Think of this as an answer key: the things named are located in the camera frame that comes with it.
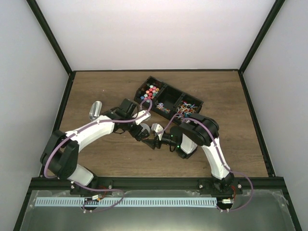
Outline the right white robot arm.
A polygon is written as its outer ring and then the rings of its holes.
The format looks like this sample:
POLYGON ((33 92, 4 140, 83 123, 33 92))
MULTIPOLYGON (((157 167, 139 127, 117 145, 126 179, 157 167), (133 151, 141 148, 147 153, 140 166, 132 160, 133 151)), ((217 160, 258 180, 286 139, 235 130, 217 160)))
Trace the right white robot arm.
POLYGON ((226 193, 231 188, 234 174, 226 163, 219 143, 219 125, 209 117, 192 114, 176 126, 172 126, 169 132, 159 124, 151 127, 154 138, 144 139, 143 143, 152 149, 159 149, 168 145, 170 152, 176 152, 182 159, 188 159, 201 147, 207 157, 211 168, 213 187, 220 194, 226 193))

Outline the black three-compartment candy bin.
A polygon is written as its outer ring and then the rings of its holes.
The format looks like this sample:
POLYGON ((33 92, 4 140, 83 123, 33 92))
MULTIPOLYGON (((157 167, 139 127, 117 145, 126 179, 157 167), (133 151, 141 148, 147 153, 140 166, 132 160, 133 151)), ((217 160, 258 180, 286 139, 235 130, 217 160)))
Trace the black three-compartment candy bin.
POLYGON ((185 93, 155 77, 148 77, 138 88, 134 100, 141 103, 144 99, 152 100, 151 110, 173 122, 181 123, 183 117, 189 117, 201 111, 203 101, 185 93))

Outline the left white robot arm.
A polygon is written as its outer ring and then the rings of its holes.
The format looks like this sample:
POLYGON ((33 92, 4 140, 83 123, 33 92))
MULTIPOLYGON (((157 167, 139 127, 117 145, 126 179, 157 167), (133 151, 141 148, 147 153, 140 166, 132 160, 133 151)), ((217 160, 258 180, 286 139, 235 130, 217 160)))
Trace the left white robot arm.
POLYGON ((128 131, 137 141, 149 136, 150 128, 144 123, 151 117, 149 110, 143 110, 129 99, 104 113, 101 108, 101 101, 94 102, 89 123, 71 131, 56 130, 51 134, 40 158, 44 177, 69 180, 87 194, 94 194, 98 190, 98 177, 78 164, 79 153, 94 141, 118 130, 128 131))

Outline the metal scoop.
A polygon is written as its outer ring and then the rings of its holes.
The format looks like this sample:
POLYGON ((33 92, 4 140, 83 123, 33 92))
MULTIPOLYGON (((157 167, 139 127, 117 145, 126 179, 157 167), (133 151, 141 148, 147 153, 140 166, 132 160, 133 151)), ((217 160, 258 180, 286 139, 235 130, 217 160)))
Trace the metal scoop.
POLYGON ((90 112, 89 112, 90 121, 93 121, 100 116, 101 109, 102 109, 102 102, 101 101, 95 101, 92 104, 90 112))

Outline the white round lid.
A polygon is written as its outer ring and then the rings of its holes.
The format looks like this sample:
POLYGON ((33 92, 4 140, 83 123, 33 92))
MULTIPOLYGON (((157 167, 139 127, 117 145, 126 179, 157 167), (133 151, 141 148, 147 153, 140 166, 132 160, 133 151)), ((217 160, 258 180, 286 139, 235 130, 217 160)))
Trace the white round lid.
POLYGON ((142 133, 145 135, 146 138, 149 137, 150 134, 151 134, 150 127, 147 124, 145 124, 145 123, 140 123, 140 125, 142 127, 142 130, 141 130, 142 133))

